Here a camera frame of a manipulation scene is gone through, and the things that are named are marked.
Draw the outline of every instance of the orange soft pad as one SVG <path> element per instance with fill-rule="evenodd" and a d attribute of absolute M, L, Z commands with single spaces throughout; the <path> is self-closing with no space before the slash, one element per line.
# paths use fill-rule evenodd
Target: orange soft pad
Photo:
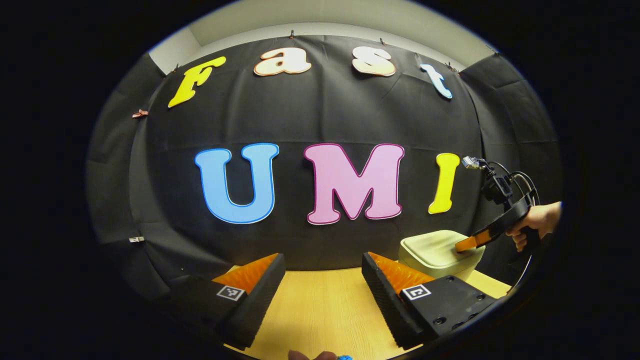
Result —
<path fill-rule="evenodd" d="M 267 270 L 278 254 L 269 255 L 266 258 L 258 259 L 247 265 L 229 271 L 218 276 L 212 281 L 222 285 L 233 286 L 234 288 L 243 289 L 250 294 L 253 287 L 258 283 L 262 274 Z"/>
<path fill-rule="evenodd" d="M 400 295 L 400 291 L 402 291 L 402 289 L 434 280 L 433 277 L 423 274 L 416 269 L 396 263 L 391 259 L 384 258 L 383 256 L 374 254 L 371 251 L 369 252 L 369 255 L 376 262 L 376 265 L 380 270 L 382 270 L 382 273 L 385 274 L 385 277 L 387 277 L 387 280 L 389 280 L 391 286 L 394 287 L 394 291 L 398 295 Z"/>

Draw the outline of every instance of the white wall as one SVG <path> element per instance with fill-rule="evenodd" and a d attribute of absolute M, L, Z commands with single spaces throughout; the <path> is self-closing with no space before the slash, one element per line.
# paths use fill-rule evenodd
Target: white wall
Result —
<path fill-rule="evenodd" d="M 149 51 L 149 56 L 158 67 L 168 74 L 176 64 L 184 65 L 187 59 L 200 50 L 198 40 L 189 27 L 182 28 Z"/>
<path fill-rule="evenodd" d="M 409 51 L 413 51 L 415 53 L 422 54 L 424 56 L 428 56 L 442 63 L 451 62 L 451 66 L 460 71 L 465 68 L 465 66 L 462 65 L 462 63 L 460 63 L 457 59 L 453 59 L 450 56 L 446 56 L 430 47 L 408 40 L 406 38 L 375 29 L 363 28 L 360 26 L 347 24 L 336 24 L 332 22 L 297 22 L 245 31 L 244 33 L 231 35 L 229 37 L 217 40 L 199 48 L 198 51 L 195 51 L 191 56 L 187 57 L 185 63 L 234 45 L 262 40 L 265 38 L 288 37 L 291 34 L 291 29 L 294 30 L 294 36 L 338 35 L 344 37 L 364 38 L 377 42 L 379 42 L 380 38 L 382 38 L 386 44 L 394 45 L 403 49 L 407 49 Z"/>

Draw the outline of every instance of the white ceiling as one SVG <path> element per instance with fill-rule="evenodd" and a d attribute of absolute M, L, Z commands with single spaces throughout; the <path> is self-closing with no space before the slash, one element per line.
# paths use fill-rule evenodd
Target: white ceiling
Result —
<path fill-rule="evenodd" d="M 292 22 L 334 22 L 384 31 L 446 54 L 465 67 L 493 54 L 487 48 L 491 45 L 469 30 L 407 0 L 240 0 L 203 16 L 189 29 L 205 46 Z"/>

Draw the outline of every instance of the screw hole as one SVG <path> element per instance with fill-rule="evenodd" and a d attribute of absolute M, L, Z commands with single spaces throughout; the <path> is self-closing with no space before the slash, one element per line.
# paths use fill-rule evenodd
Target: screw hole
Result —
<path fill-rule="evenodd" d="M 447 318 L 444 316 L 441 316 L 439 318 L 437 318 L 436 320 L 433 320 L 433 323 L 435 325 L 442 325 L 443 323 L 445 323 L 445 321 L 447 321 Z"/>

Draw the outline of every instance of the table surface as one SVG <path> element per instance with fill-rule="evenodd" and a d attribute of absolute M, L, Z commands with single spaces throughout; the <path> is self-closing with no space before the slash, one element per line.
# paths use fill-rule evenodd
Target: table surface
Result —
<path fill-rule="evenodd" d="M 354 360 L 384 360 L 421 346 L 396 345 L 361 271 L 286 271 L 252 346 L 241 352 L 286 360 L 290 349 L 310 359 L 326 350 Z M 496 299 L 511 287 L 476 270 L 467 283 Z"/>

